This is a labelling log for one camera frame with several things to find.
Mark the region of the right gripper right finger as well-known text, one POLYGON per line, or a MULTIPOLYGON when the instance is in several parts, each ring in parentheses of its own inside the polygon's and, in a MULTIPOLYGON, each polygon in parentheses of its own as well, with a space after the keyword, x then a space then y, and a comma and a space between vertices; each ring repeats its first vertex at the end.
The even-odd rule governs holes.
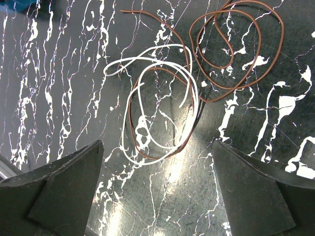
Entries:
POLYGON ((220 189, 234 236, 313 236, 315 181, 215 141, 220 189))

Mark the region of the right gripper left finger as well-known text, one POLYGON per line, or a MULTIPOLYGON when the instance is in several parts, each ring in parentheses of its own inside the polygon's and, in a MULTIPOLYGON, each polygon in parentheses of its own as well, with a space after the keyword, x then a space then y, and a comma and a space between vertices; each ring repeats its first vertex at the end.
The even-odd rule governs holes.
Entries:
POLYGON ((0 158, 2 236, 95 236, 88 225, 103 159, 95 140, 52 163, 23 173, 0 158))

